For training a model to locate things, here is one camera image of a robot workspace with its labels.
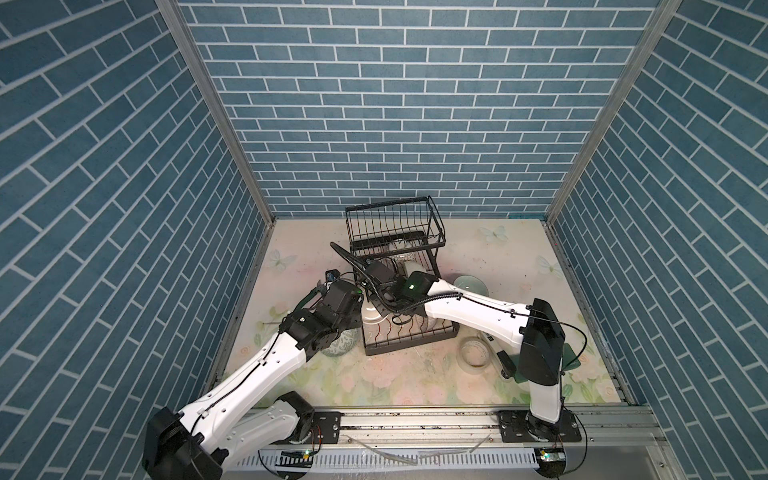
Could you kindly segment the plain white ceramic bowl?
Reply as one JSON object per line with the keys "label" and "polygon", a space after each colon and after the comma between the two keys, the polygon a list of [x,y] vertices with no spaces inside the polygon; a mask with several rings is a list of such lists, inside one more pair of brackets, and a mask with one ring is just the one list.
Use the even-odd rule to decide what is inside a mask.
{"label": "plain white ceramic bowl", "polygon": [[378,325],[387,319],[369,301],[364,301],[361,307],[361,321],[363,325]]}

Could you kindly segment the green rimmed striped bowl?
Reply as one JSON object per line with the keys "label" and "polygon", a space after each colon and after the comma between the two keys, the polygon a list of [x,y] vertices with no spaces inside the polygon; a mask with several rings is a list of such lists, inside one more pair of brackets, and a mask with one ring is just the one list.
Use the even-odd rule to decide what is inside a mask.
{"label": "green rimmed striped bowl", "polygon": [[358,330],[347,330],[342,332],[322,353],[327,357],[341,357],[352,351],[359,341]]}

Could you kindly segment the cream ceramic bowl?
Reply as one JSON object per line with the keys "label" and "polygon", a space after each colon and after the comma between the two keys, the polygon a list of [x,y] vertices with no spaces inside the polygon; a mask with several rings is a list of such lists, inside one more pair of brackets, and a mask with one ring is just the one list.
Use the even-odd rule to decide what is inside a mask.
{"label": "cream ceramic bowl", "polygon": [[421,272],[426,273],[427,270],[417,261],[406,260],[402,263],[403,272],[406,277],[410,277],[413,273]]}

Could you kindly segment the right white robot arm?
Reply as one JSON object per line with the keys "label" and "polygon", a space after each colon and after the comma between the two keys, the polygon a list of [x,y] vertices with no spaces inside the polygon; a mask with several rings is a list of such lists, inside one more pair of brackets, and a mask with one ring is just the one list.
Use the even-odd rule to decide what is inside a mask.
{"label": "right white robot arm", "polygon": [[405,277],[374,261],[361,271],[369,299],[381,315],[421,315],[482,331],[517,352],[516,371],[529,383],[529,431],[555,435],[564,411],[562,363],[565,333],[540,299],[514,304],[479,295],[426,272]]}

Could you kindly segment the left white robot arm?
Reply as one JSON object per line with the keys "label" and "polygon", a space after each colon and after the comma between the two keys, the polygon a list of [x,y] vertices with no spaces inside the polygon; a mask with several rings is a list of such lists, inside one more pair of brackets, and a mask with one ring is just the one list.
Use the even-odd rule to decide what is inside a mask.
{"label": "left white robot arm", "polygon": [[313,289],[244,365],[181,410],[167,407],[147,423],[142,466],[153,479],[219,479],[246,456],[279,443],[317,439],[314,408],[297,392],[252,408],[342,332],[360,324],[364,295],[337,279]]}

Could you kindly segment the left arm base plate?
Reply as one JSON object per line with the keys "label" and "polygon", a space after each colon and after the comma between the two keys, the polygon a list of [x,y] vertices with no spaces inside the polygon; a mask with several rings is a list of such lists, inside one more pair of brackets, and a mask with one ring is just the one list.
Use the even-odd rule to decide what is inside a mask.
{"label": "left arm base plate", "polygon": [[315,411],[311,417],[304,415],[300,418],[299,442],[301,444],[335,445],[339,442],[342,413],[335,410]]}

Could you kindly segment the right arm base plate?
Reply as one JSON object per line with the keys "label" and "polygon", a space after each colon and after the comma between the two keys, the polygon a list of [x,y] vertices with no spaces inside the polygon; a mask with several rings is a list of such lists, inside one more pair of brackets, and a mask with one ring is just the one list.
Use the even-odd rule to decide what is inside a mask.
{"label": "right arm base plate", "polygon": [[581,427],[570,411],[563,410],[556,423],[533,416],[528,410],[500,410],[496,413],[503,443],[580,442]]}

